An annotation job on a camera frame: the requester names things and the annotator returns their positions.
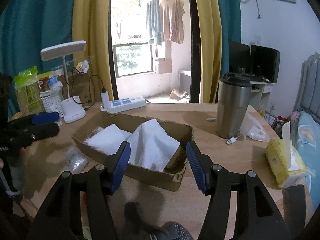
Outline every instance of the lamp base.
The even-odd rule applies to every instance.
[[[61,102],[64,121],[66,123],[71,123],[85,117],[84,108],[76,103],[80,102],[79,96],[74,96],[73,98],[68,98]]]

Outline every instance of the wooden table surface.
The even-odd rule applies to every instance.
[[[34,218],[46,195],[58,176],[66,168],[65,152],[74,145],[71,138],[74,131],[87,122],[99,111],[99,105],[92,107],[86,117],[70,124],[63,124],[55,138],[34,143],[25,156],[26,184],[21,205],[31,218]],[[195,130],[195,142],[203,154],[210,156],[214,163],[221,164],[227,170],[245,173],[254,170],[266,185],[272,198],[283,214],[282,190],[276,188],[276,180],[271,173],[264,155],[267,143],[244,140],[241,136],[234,144],[227,146],[225,139],[216,133],[216,123],[207,121],[215,117],[215,104],[147,104],[146,107],[126,111],[126,114],[143,117],[156,117],[191,125]],[[276,133],[251,106],[247,110],[263,125],[271,138]],[[97,162],[90,160],[84,171],[94,167]],[[121,187],[110,197],[109,206],[117,228],[124,226],[124,205],[129,201],[139,202],[146,220],[151,224],[162,226],[165,222],[175,221],[189,230],[197,239],[210,196],[204,196],[197,189],[190,166],[188,165],[179,191],[171,192],[136,181],[124,176]],[[231,195],[226,239],[233,236],[236,217],[236,193]]]

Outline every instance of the gray headboard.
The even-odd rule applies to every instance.
[[[294,110],[303,110],[320,123],[320,54],[302,64],[300,87]]]

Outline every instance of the yellow curtain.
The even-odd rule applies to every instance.
[[[73,5],[72,40],[85,40],[84,52],[74,57],[93,56],[91,74],[98,75],[113,100],[108,54],[109,0],[75,0]],[[95,82],[96,100],[100,100],[101,82]]]
[[[214,103],[220,77],[222,27],[218,0],[196,0],[201,38],[201,103]]]

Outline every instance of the desk lamp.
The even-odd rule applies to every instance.
[[[40,52],[42,61],[47,61],[50,59],[62,57],[64,75],[66,78],[67,90],[68,90],[68,98],[61,102],[64,121],[66,123],[74,122],[76,120],[83,118],[85,116],[85,110],[81,105],[79,96],[70,97],[70,90],[68,85],[69,78],[68,78],[65,56],[76,53],[76,52],[84,51],[85,46],[86,46],[85,41],[73,41],[73,42],[63,43],[60,45],[51,46],[51,47],[42,49]]]

